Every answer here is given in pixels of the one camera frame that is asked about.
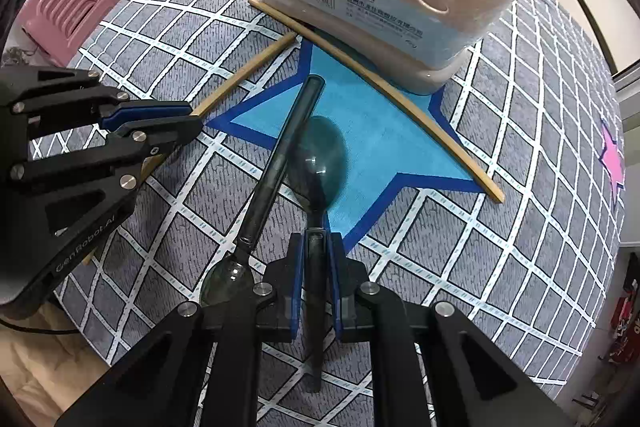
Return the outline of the black spoon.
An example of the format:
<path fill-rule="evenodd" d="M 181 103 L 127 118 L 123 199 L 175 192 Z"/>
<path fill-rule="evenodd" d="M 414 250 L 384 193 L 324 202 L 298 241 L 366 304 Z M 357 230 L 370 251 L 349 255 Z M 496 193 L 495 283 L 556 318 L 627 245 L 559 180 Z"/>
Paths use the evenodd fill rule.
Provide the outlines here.
<path fill-rule="evenodd" d="M 303 233 L 305 333 L 310 356 L 308 390 L 312 393 L 321 390 L 330 238 L 326 213 L 340 196 L 346 174 L 347 150 L 341 130 L 329 118 L 310 117 L 288 153 L 288 182 L 307 215 Z"/>
<path fill-rule="evenodd" d="M 310 75 L 300 88 L 236 234 L 233 253 L 225 255 L 207 272 L 200 292 L 203 308 L 226 303 L 239 291 L 253 287 L 248 258 L 259 242 L 277 199 L 288 167 L 288 154 L 304 130 L 325 84 L 320 76 Z"/>

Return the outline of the pink plastic stool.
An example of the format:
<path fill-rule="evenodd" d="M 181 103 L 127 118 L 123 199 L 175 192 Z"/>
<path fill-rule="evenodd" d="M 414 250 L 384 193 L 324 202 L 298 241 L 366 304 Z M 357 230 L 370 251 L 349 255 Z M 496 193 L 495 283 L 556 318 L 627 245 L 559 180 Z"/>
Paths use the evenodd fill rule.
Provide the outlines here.
<path fill-rule="evenodd" d="M 17 23 L 56 66 L 66 66 L 119 0 L 26 0 Z"/>

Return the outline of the checkered star tablecloth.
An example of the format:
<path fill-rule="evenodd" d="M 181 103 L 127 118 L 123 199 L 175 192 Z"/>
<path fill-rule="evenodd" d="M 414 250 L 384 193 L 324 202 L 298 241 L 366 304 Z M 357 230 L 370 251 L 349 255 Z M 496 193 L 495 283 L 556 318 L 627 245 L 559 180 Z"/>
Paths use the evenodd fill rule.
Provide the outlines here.
<path fill-rule="evenodd" d="M 70 60 L 140 100 L 198 103 L 285 34 L 250 0 L 120 0 Z M 268 143 L 323 53 L 299 40 L 240 83 L 212 123 L 143 184 L 134 213 L 56 288 L 116 363 L 232 251 Z M 547 395 L 570 379 L 615 268 L 624 193 L 600 155 L 622 121 L 598 47 L 558 0 L 514 0 L 419 107 L 445 119 L 506 195 L 440 188 L 430 138 L 360 77 L 386 115 L 330 211 L 371 280 L 418 305 L 453 303 Z"/>

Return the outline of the wooden chopstick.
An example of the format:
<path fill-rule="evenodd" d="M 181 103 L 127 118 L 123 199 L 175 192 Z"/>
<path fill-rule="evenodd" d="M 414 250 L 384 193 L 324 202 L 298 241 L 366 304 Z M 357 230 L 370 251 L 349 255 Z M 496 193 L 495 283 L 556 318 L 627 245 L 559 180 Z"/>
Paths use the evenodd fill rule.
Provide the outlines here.
<path fill-rule="evenodd" d="M 275 43 L 270 44 L 264 50 L 260 51 L 254 57 L 252 57 L 247 63 L 245 63 L 237 72 L 234 72 L 228 79 L 224 80 L 221 85 L 214 90 L 209 96 L 206 96 L 203 101 L 201 101 L 198 106 L 193 109 L 193 112 L 190 116 L 195 116 L 204 120 L 204 118 L 227 96 L 229 93 L 234 90 L 239 84 L 247 80 L 250 75 L 254 74 L 255 70 L 257 70 L 260 66 L 266 64 L 267 62 L 276 58 L 282 51 L 292 46 L 296 38 L 295 32 L 288 32 L 283 37 L 278 39 Z M 146 158 L 142 164 L 141 170 L 141 180 L 145 181 L 151 176 L 154 170 L 163 164 L 166 159 L 165 155 L 153 155 L 149 158 Z M 88 265 L 93 255 L 98 250 L 98 246 L 93 248 L 92 251 L 82 259 L 81 263 L 83 265 Z"/>
<path fill-rule="evenodd" d="M 432 118 L 427 117 L 423 110 L 416 106 L 410 98 L 407 98 L 388 81 L 383 79 L 376 72 L 372 72 L 372 70 L 361 65 L 345 51 L 334 46 L 333 43 L 330 43 L 328 40 L 319 36 L 297 20 L 294 20 L 294 18 L 285 15 L 267 3 L 260 0 L 248 0 L 248 4 L 255 9 L 258 9 L 260 12 L 269 15 L 274 20 L 285 25 L 287 28 L 294 30 L 296 34 L 299 34 L 306 40 L 312 42 L 318 46 L 318 48 L 335 58 L 337 62 L 340 62 L 345 67 L 352 70 L 369 86 L 385 96 L 393 106 L 396 106 L 401 110 L 402 113 L 409 117 L 424 132 L 431 135 L 431 137 L 439 143 L 442 148 L 448 150 L 448 152 L 457 159 L 458 163 L 465 168 L 475 182 L 496 204 L 503 204 L 506 201 L 506 195 L 504 195 L 501 188 L 489 178 L 488 174 L 483 169 L 480 169 L 480 166 L 477 165 L 477 162 L 472 159 L 465 148 L 444 129 L 442 129 L 437 122 Z"/>

